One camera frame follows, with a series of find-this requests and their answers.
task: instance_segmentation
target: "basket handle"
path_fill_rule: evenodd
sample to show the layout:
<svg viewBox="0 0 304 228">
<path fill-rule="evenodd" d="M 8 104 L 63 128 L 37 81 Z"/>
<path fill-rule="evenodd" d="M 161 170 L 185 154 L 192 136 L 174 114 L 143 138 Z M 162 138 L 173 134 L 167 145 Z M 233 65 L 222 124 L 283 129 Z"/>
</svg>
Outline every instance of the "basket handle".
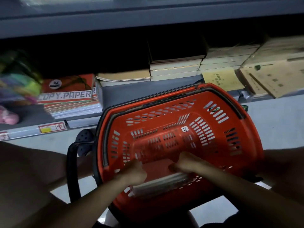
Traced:
<svg viewBox="0 0 304 228">
<path fill-rule="evenodd" d="M 71 203 L 81 198 L 78 173 L 77 173 L 77 148 L 80 144 L 93 144 L 94 142 L 74 142 L 67 150 L 67 162 L 66 162 L 66 176 L 67 176 L 67 188 Z M 108 227 L 96 221 L 92 228 Z"/>
</svg>

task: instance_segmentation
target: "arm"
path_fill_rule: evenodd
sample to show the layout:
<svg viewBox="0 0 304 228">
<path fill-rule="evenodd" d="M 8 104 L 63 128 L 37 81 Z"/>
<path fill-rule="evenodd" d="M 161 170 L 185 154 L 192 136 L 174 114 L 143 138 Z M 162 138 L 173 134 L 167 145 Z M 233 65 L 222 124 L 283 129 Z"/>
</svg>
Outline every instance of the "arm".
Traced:
<svg viewBox="0 0 304 228">
<path fill-rule="evenodd" d="M 143 183 L 145 179 L 146 172 L 140 162 L 138 160 L 128 162 L 113 180 L 97 187 L 76 202 L 67 204 L 61 211 L 51 215 L 47 221 L 43 220 L 40 224 L 36 224 L 35 227 L 91 228 L 120 192 L 129 185 Z"/>
<path fill-rule="evenodd" d="M 304 208 L 281 195 L 212 166 L 202 159 L 183 152 L 175 167 L 195 172 L 223 190 L 234 206 L 252 215 L 267 227 L 303 227 Z"/>
</svg>

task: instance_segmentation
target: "shopping basket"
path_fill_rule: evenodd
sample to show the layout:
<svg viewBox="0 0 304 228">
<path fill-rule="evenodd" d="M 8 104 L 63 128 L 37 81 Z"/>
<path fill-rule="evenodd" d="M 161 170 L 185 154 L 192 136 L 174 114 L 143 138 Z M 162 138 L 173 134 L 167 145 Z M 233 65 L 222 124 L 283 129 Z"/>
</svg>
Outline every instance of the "shopping basket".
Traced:
<svg viewBox="0 0 304 228">
<path fill-rule="evenodd" d="M 75 147 L 68 152 L 71 201 L 80 198 Z M 162 92 L 106 109 L 93 142 L 94 177 L 107 182 L 130 160 L 143 164 L 188 151 L 223 171 L 252 177 L 263 149 L 257 130 L 241 105 L 223 89 L 207 83 Z M 109 209 L 120 222 L 144 222 L 175 208 L 191 209 L 215 187 L 195 176 L 191 183 L 151 198 L 120 193 Z"/>
</svg>

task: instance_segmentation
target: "round sticker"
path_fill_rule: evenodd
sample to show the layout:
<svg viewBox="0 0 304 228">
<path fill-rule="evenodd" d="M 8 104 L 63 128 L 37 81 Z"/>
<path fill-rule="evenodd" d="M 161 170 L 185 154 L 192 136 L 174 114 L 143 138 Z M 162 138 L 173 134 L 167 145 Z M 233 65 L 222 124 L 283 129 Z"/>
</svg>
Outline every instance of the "round sticker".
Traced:
<svg viewBox="0 0 304 228">
<path fill-rule="evenodd" d="M 50 88 L 55 90 L 58 89 L 62 85 L 62 82 L 58 79 L 52 80 L 49 84 Z"/>
</svg>

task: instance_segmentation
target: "hand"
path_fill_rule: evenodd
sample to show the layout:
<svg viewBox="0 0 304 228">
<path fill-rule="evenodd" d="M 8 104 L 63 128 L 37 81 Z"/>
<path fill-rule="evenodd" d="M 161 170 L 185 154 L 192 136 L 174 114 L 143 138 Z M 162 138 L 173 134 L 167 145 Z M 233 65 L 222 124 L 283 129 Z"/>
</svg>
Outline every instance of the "hand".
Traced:
<svg viewBox="0 0 304 228">
<path fill-rule="evenodd" d="M 142 184 L 147 177 L 147 173 L 142 169 L 142 163 L 137 159 L 127 162 L 125 167 L 118 172 L 116 178 L 123 180 L 127 186 Z"/>
<path fill-rule="evenodd" d="M 179 160 L 177 163 L 173 165 L 173 168 L 181 172 L 191 173 L 196 172 L 197 166 L 201 163 L 207 162 L 203 161 L 201 158 L 195 156 L 192 153 L 182 152 L 179 155 Z"/>
</svg>

